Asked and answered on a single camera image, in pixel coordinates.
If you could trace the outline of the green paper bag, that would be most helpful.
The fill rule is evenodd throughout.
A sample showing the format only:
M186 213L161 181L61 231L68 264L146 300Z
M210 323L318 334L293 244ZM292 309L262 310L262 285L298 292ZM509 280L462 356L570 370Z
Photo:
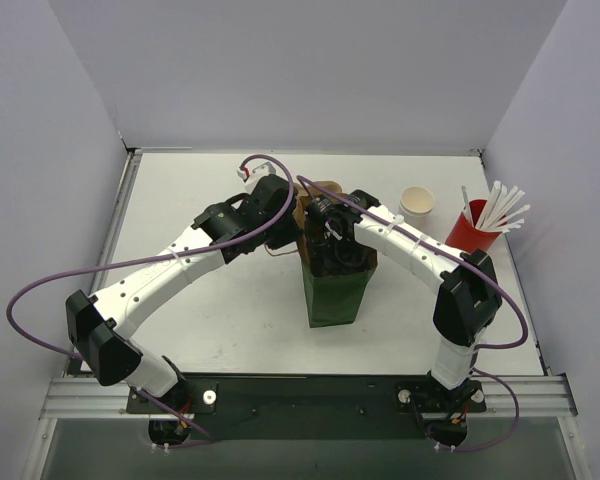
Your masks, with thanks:
M378 265L377 252L354 238L354 226L361 221L361 215L325 194L300 196L294 215L300 228L297 248L309 326L322 328L354 323L367 284ZM351 275L313 275L311 240L328 236L368 248L370 268Z

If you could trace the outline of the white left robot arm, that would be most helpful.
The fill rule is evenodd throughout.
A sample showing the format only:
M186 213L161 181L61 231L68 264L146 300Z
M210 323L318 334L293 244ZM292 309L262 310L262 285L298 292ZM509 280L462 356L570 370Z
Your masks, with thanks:
M166 357L133 341L139 327L162 305L203 275L264 245L294 242L297 190L275 174L260 177L246 192L208 206L160 254L95 294L73 293L66 301L68 335L103 386L124 381L149 393L163 411L184 402L183 377Z

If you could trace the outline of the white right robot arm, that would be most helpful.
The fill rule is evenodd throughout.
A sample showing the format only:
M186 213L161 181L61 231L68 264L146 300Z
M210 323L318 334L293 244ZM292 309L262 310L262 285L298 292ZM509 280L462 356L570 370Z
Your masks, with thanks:
M319 186L310 206L321 226L341 243L369 247L404 267L436 295L433 324L440 336L432 377L453 390L469 377L479 341L502 305L493 262L486 252L468 254L410 226L361 190L337 194Z

